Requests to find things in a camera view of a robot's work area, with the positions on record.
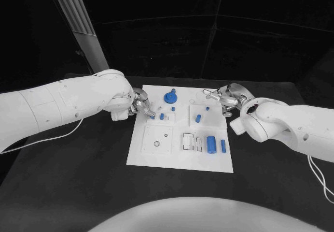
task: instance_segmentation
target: cable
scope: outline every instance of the cable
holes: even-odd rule
[[[0,155],[4,154],[4,153],[7,153],[7,152],[15,151],[15,150],[18,150],[18,149],[24,148],[25,146],[30,146],[30,145],[33,145],[33,144],[36,144],[36,143],[40,143],[40,142],[44,142],[44,141],[49,141],[49,140],[53,140],[53,139],[60,139],[60,138],[63,138],[64,136],[67,136],[69,134],[61,135],[61,136],[54,137],[54,138],[50,138],[50,139],[38,140],[38,141],[33,142],[31,144],[27,144],[27,145],[24,145],[24,146],[20,146],[20,147],[17,147],[17,148],[14,148],[14,149],[11,149],[11,150],[7,150],[7,151],[1,152]]]
[[[321,179],[319,179],[319,177],[318,177],[316,172],[313,171],[313,168],[312,168],[311,163],[312,163],[312,165],[315,166],[315,168],[318,169],[318,172],[319,172],[321,177],[322,177],[322,181],[321,181]],[[322,172],[321,172],[321,170],[319,170],[318,166],[316,166],[316,165],[315,165],[315,163],[313,163],[313,160],[312,160],[311,156],[308,156],[308,164],[309,164],[309,167],[311,167],[312,173],[313,173],[313,175],[316,176],[318,181],[319,181],[319,183],[321,183],[321,184],[322,184],[322,186],[323,186],[323,195],[325,195],[325,198],[326,198],[328,202],[334,204],[334,202],[329,200],[329,198],[328,198],[328,196],[326,196],[326,191],[328,191],[332,195],[334,195],[334,193],[332,193],[332,192],[331,192],[331,190],[325,187],[325,177],[323,177],[323,174],[322,174]]]

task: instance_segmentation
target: peg board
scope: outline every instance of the peg board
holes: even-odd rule
[[[168,104],[164,94],[172,88],[177,102]],[[205,99],[201,88],[144,85],[142,90],[156,115],[155,119],[144,114],[136,115],[126,165],[233,173],[226,118],[218,102]],[[195,123],[197,115],[201,115],[200,123]],[[184,133],[192,134],[192,150],[182,150]],[[216,137],[214,154],[207,153],[207,136]],[[201,138],[201,151],[195,149],[195,138]],[[221,152],[221,139],[226,153]]]

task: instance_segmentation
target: black table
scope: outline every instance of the black table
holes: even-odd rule
[[[133,87],[218,88],[241,84],[256,97],[302,104],[289,82],[128,77]],[[0,231],[87,231],[116,213],[149,201],[185,196],[243,201],[334,231],[334,206],[323,198],[303,154],[276,140],[257,143],[230,127],[233,174],[125,165],[135,117],[110,121],[102,111],[76,131],[24,148],[0,187]],[[27,143],[66,134],[77,122],[43,131]],[[313,159],[328,176],[332,163]]]

